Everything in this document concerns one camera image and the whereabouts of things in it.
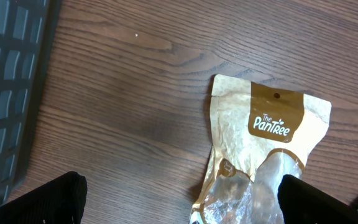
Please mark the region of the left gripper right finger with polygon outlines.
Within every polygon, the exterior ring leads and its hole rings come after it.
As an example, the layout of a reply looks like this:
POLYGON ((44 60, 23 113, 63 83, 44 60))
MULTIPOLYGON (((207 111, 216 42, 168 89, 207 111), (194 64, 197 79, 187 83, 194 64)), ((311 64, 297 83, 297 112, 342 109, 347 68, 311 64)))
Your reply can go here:
POLYGON ((306 182, 284 175, 278 202, 285 224, 358 224, 358 211, 306 182))

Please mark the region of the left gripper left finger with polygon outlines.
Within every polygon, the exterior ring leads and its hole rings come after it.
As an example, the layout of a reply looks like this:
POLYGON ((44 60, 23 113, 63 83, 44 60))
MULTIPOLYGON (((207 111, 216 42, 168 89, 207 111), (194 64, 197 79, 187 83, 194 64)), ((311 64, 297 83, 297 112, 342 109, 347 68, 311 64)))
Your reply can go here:
POLYGON ((80 224, 86 177, 70 171, 0 207, 0 224, 80 224))

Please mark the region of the brown Pantree snack bag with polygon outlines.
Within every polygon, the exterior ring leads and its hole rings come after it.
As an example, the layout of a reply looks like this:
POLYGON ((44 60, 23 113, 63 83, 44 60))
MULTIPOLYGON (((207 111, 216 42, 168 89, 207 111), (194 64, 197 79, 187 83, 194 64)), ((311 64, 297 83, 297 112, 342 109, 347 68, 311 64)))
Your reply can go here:
POLYGON ((311 95, 216 75, 213 145, 190 223, 283 223, 279 185, 285 175, 302 176, 331 109, 311 95))

